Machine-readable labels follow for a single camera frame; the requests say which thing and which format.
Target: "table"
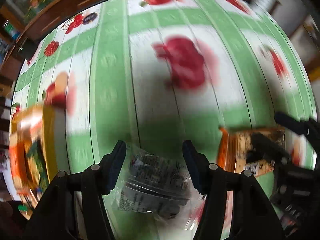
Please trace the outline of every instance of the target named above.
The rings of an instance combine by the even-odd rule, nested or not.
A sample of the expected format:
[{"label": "table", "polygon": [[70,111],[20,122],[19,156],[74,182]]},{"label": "table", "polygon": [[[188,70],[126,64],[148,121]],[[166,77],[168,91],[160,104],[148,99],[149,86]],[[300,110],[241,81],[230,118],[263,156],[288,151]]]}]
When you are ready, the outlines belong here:
[{"label": "table", "polygon": [[[98,163],[120,139],[178,160],[182,141],[191,139],[214,162],[219,126],[275,127],[279,110],[316,118],[289,39],[266,12],[241,0],[109,0],[67,25],[24,63],[12,102],[25,109],[49,100],[52,91],[63,94],[50,100],[66,104],[73,173]],[[312,148],[287,131],[286,149],[293,145],[300,165],[311,168]],[[273,174],[258,181],[270,195]],[[115,194],[105,205],[117,238],[192,238],[195,228],[170,223],[163,229],[151,216],[115,209]]]}]

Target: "clear plastic package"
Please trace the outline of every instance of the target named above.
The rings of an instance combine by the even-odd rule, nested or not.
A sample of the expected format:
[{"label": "clear plastic package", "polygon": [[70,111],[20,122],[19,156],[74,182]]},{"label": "clear plastic package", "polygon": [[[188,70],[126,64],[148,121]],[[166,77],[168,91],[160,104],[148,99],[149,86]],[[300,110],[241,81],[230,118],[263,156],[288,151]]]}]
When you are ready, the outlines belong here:
[{"label": "clear plastic package", "polygon": [[192,182],[186,165],[131,144],[127,144],[127,158],[130,164],[116,195],[118,209],[175,218],[191,196],[188,185]]}]

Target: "barcode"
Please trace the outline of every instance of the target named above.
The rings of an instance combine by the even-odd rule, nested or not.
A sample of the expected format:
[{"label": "barcode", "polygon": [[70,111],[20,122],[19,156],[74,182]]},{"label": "barcode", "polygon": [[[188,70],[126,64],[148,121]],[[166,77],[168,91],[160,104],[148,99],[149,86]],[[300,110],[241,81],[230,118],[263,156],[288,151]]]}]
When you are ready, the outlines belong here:
[{"label": "barcode", "polygon": [[251,173],[256,176],[257,175],[257,167],[259,166],[259,163],[252,163],[249,165],[244,166],[244,170],[249,170]]}]

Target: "white barcode label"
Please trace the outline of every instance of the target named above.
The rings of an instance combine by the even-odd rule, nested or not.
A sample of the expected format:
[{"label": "white barcode label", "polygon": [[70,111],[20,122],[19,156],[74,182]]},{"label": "white barcode label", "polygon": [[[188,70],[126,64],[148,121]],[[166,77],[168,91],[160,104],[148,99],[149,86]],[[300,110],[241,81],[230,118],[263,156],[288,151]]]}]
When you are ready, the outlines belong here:
[{"label": "white barcode label", "polygon": [[258,170],[259,170],[259,163],[248,164],[248,165],[244,166],[243,170],[249,170],[249,171],[251,171],[251,173],[254,176],[256,176],[258,174]]}]

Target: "transparent plastic wrapper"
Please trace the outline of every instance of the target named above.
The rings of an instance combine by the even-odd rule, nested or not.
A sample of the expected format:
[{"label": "transparent plastic wrapper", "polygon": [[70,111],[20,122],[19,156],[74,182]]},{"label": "transparent plastic wrapper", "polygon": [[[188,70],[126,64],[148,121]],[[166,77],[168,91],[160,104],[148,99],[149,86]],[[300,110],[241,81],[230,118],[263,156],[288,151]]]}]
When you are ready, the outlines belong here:
[{"label": "transparent plastic wrapper", "polygon": [[[195,190],[185,163],[153,155],[132,144],[127,144],[127,158],[130,161],[129,167],[124,167],[122,188],[116,188],[117,208],[157,214],[159,220],[174,219],[181,213],[177,223],[185,228],[190,221],[190,187]],[[201,195],[195,191],[197,199]]]}]

